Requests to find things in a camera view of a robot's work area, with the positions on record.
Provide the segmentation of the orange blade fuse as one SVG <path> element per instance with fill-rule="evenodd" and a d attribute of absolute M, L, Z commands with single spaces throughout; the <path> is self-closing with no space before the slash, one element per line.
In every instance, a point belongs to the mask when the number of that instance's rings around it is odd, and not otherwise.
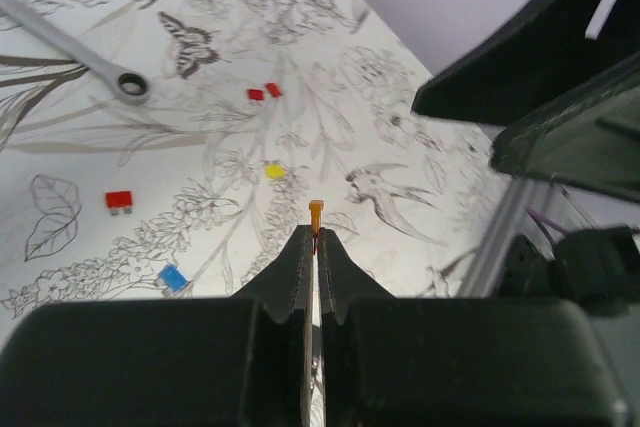
<path fill-rule="evenodd" d="M 311 230 L 314 239 L 317 239 L 319 237 L 323 209 L 323 200 L 314 199 L 310 201 L 309 211 L 311 215 Z"/>

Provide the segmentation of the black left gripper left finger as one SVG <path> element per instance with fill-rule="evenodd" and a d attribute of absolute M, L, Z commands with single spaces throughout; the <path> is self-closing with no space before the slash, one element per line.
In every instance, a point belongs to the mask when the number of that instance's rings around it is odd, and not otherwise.
<path fill-rule="evenodd" d="M 313 290 L 313 242 L 309 225 L 298 225 L 277 257 L 231 295 L 258 301 L 278 324 L 296 318 L 310 323 Z"/>

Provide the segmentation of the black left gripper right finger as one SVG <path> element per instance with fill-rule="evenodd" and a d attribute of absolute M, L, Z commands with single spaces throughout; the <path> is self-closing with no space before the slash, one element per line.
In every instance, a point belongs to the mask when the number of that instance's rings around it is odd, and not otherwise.
<path fill-rule="evenodd" d="M 349 307 L 361 299 L 393 295 L 357 265 L 334 230 L 322 228 L 317 247 L 321 323 L 343 324 Z"/>

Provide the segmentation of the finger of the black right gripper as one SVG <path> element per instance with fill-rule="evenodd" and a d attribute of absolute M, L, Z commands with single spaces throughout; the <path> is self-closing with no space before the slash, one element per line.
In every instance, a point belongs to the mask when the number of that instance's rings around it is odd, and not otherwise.
<path fill-rule="evenodd" d="M 512 177 L 639 200 L 639 54 L 503 130 L 491 167 Z"/>
<path fill-rule="evenodd" d="M 639 51 L 639 0 L 615 0 L 596 38 L 601 0 L 529 0 L 491 36 L 423 84 L 412 111 L 507 126 Z"/>

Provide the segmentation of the yellow blade fuse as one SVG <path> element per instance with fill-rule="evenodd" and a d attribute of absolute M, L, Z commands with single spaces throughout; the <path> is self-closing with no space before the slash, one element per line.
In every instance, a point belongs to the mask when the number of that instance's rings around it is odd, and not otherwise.
<path fill-rule="evenodd" d="M 287 176 L 287 170 L 278 163 L 268 163 L 264 166 L 264 174 L 268 179 L 281 179 Z"/>

